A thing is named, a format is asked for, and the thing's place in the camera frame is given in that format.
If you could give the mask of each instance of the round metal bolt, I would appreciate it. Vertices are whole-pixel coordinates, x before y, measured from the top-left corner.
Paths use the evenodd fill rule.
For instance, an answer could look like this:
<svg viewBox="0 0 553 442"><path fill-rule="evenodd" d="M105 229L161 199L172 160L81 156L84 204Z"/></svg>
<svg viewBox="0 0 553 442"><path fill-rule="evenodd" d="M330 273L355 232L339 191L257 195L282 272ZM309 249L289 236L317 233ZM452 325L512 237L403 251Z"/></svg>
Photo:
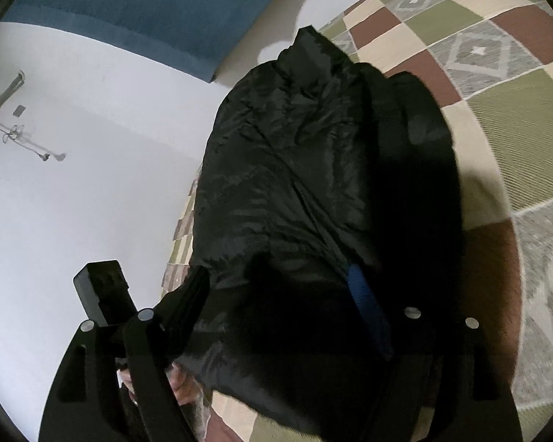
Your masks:
<svg viewBox="0 0 553 442"><path fill-rule="evenodd" d="M139 311L139 314L137 314L137 319L139 320L151 320L154 317L154 310L153 309L142 309Z"/></svg>
<svg viewBox="0 0 553 442"><path fill-rule="evenodd" d="M467 318L465 320L465 325L469 327L469 329L477 329L479 327L479 321L474 318Z"/></svg>
<svg viewBox="0 0 553 442"><path fill-rule="evenodd" d="M420 316L422 315L422 312L420 312L420 309L418 308L405 308L403 313L409 319L420 319Z"/></svg>
<svg viewBox="0 0 553 442"><path fill-rule="evenodd" d="M80 324L80 330L82 332L90 332L94 329L94 321L93 320L85 320L83 323Z"/></svg>

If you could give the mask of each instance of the patterned blanket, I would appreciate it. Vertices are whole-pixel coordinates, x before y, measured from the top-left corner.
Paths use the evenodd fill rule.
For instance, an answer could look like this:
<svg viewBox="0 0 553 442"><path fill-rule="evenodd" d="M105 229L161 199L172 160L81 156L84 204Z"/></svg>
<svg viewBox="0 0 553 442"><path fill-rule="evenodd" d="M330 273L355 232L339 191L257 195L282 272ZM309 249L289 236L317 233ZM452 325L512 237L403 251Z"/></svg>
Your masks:
<svg viewBox="0 0 553 442"><path fill-rule="evenodd" d="M553 413L552 9L544 0L360 0L321 32L355 62L415 74L442 107L462 190L463 311L485 329L531 440ZM196 181L164 293L186 276L195 193ZM244 442L313 440L220 394L213 406Z"/></svg>

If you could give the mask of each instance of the checkered blanket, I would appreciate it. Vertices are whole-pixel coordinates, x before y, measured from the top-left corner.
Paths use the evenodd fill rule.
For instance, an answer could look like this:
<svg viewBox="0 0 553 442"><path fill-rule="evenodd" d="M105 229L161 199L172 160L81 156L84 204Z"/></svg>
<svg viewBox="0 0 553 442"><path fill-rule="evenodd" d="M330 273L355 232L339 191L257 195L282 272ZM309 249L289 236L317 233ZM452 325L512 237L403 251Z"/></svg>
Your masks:
<svg viewBox="0 0 553 442"><path fill-rule="evenodd" d="M409 71L453 133L466 251L463 311L510 380L525 440L553 413L553 11L544 0L360 0L321 32L355 62ZM192 248L196 181L164 291ZM214 397L244 442L313 440Z"/></svg>

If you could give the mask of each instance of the white star motif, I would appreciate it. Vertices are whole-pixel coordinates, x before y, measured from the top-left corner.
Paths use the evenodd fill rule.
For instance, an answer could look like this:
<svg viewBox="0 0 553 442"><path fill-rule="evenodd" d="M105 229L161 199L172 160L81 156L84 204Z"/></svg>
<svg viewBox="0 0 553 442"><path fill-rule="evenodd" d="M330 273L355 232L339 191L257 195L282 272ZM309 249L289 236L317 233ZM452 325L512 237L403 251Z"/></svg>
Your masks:
<svg viewBox="0 0 553 442"><path fill-rule="evenodd" d="M471 50L471 54L485 56L485 46L474 46Z"/></svg>

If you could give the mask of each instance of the wall-mounted fixture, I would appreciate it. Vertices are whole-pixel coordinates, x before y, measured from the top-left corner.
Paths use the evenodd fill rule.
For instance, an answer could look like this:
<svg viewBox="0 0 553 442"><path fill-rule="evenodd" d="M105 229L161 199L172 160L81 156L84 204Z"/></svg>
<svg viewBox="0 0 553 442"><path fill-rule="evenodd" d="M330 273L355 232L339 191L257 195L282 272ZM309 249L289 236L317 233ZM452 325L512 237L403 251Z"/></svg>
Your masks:
<svg viewBox="0 0 553 442"><path fill-rule="evenodd" d="M10 83L9 87L6 88L6 90L2 94L0 94L0 108L24 83L25 74L22 71L19 71L18 76L16 76L12 83ZM16 117L20 117L25 109L26 108L24 106L18 105L14 110L13 115ZM8 143L8 141L13 141L14 143L18 144L18 146L23 147L25 150L35 153L43 161L47 161L52 156L50 152L36 144L33 144L33 146L45 150L45 152L39 152L36 149L28 146L29 142L25 141L25 138L23 137L23 126L14 125L12 126L12 128L7 128L5 125L2 125L0 123L0 131L4 133L2 137L2 142L4 144ZM53 157L57 161L63 161L63 159L65 158L65 153L54 154Z"/></svg>

